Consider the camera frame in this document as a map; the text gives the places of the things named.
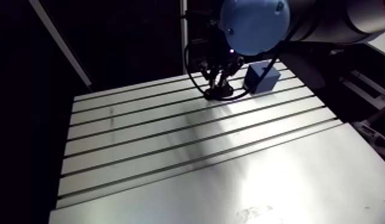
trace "metal table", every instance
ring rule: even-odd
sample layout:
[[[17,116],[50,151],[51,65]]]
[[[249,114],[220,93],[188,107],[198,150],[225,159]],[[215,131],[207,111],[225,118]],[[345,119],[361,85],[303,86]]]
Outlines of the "metal table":
[[[384,161],[275,68],[233,102],[187,76],[75,97],[50,223],[385,223]]]

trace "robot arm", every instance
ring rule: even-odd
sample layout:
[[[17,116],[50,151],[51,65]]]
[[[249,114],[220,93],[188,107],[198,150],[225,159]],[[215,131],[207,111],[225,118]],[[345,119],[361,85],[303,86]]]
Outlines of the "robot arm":
[[[385,0],[220,0],[207,17],[209,50],[198,67],[209,81],[206,99],[236,97],[227,77],[243,64],[243,55],[268,51],[281,41],[352,44],[371,40],[385,31]],[[259,78],[273,66],[280,50]],[[217,75],[221,73],[218,83]]]
[[[255,55],[282,41],[309,10],[291,41],[351,44],[385,31],[385,0],[224,0],[219,28],[236,52]]]

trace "small blue block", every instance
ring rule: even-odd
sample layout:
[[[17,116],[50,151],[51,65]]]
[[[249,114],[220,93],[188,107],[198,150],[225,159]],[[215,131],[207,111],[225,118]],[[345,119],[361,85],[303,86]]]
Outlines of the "small blue block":
[[[245,80],[243,81],[243,88],[249,89],[252,87],[259,77],[263,74],[264,69],[268,66],[270,62],[260,61],[255,64],[251,64],[248,67],[246,72]],[[252,94],[260,94],[261,92],[267,92],[273,89],[274,85],[278,82],[280,78],[280,72],[277,71],[274,67],[268,72],[264,77],[262,82],[251,92]]]

